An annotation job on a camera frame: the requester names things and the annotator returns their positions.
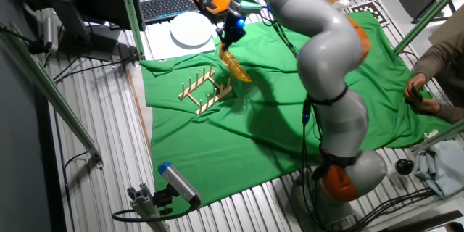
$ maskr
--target human hand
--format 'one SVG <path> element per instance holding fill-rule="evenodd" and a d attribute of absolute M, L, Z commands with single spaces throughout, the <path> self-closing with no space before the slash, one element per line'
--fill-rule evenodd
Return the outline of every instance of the human hand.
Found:
<path fill-rule="evenodd" d="M 419 90 L 421 89 L 427 82 L 427 77 L 423 73 L 418 73 L 412 77 L 405 86 L 405 92 L 403 95 L 405 96 L 406 100 L 412 102 L 414 99 L 413 94 L 413 85 Z"/>
<path fill-rule="evenodd" d="M 433 115 L 437 115 L 440 112 L 442 106 L 435 99 L 424 99 L 419 101 L 418 99 L 413 99 L 414 107 L 418 108 L 423 112 L 430 112 Z"/>

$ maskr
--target brown sleeve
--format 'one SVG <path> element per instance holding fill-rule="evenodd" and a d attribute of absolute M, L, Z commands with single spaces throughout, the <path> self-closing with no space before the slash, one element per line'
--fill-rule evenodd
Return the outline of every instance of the brown sleeve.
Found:
<path fill-rule="evenodd" d="M 450 105 L 440 104 L 441 109 L 440 112 L 436 115 L 438 118 L 451 123 L 455 124 L 458 121 L 464 119 L 464 109 L 459 107 L 453 107 Z"/>
<path fill-rule="evenodd" d="M 464 31 L 434 44 L 415 64 L 413 73 L 423 73 L 427 80 L 442 71 L 452 60 L 464 54 Z"/>

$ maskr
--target monitor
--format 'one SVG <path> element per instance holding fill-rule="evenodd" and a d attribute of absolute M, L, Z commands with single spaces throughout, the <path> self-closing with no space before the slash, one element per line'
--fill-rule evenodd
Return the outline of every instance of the monitor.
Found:
<path fill-rule="evenodd" d="M 117 25 L 131 29 L 125 0 L 23 0 L 34 10 L 53 8 L 64 25 L 58 52 L 93 59 L 108 60 L 115 49 L 119 30 L 95 26 L 86 27 L 83 21 Z M 145 30 L 139 0 L 132 0 L 136 10 L 138 29 Z"/>

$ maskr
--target white plate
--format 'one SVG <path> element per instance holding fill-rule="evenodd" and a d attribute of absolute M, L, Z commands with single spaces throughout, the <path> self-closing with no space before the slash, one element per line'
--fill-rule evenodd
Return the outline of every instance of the white plate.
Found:
<path fill-rule="evenodd" d="M 212 37 L 211 22 L 203 14 L 187 12 L 178 15 L 170 23 L 171 36 L 177 44 L 199 47 Z"/>

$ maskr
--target person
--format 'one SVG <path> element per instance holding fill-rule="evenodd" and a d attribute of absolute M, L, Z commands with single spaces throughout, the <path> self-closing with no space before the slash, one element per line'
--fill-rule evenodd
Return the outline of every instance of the person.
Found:
<path fill-rule="evenodd" d="M 464 119 L 464 31 L 430 47 L 414 65 L 413 75 L 405 86 L 406 100 L 452 124 Z M 454 107 L 415 96 L 413 86 L 420 89 L 433 77 Z"/>

